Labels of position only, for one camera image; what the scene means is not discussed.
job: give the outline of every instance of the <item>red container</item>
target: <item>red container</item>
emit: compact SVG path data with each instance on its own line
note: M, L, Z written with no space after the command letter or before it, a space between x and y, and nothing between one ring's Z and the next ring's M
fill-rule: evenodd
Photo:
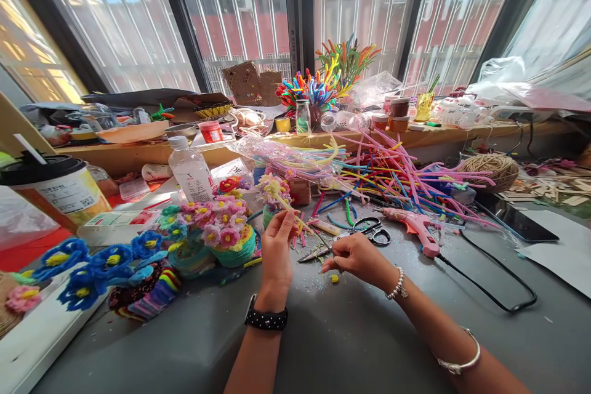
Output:
M223 140L222 128L217 120L199 123L198 126L207 143L221 142Z

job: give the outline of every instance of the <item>twine ball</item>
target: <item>twine ball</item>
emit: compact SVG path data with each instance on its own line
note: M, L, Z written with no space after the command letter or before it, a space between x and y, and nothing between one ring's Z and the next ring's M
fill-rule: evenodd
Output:
M469 158L458 169L461 172L491 171L488 178L493 180L495 186L484 180L469 179L468 182L474 185L484 185L486 188L479 188L478 191L487 193L500 193L507 191L519 174L519 167L515 160L502 154L482 154Z

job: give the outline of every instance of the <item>pink glue gun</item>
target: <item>pink glue gun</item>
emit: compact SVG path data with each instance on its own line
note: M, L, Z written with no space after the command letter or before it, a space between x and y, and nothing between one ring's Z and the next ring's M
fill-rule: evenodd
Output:
M388 220L396 220L397 222L404 223L407 234L416 234L419 236L420 243L423 245L423 254L431 259L437 257L439 254L439 245L427 229L427 226L431 224L429 217L423 214L405 211L404 209L389 207L378 209L378 211L383 213Z

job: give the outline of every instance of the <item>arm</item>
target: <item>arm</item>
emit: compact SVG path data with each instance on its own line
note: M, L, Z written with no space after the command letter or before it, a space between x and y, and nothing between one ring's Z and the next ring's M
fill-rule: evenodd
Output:
M362 234L354 234L332 245L335 258L324 262L322 272L342 268L360 279L391 293L398 283L399 271ZM404 310L421 338L438 358L464 364L476 355L476 344L446 313L435 305L408 277L403 284L408 297L394 300ZM495 357L480 346L476 366L460 376L450 375L461 393L527 393L528 389Z
M289 239L297 233L295 213L276 214L262 236L263 283L254 302L261 312L281 312L293 276L289 261ZM263 331L248 326L240 351L226 383L224 394L273 392L281 332Z

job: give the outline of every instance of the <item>smartphone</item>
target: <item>smartphone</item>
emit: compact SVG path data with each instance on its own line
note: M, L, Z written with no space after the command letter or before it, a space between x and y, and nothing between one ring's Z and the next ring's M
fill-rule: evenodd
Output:
M532 243L559 240L556 235L495 194L477 193L474 202L522 240Z

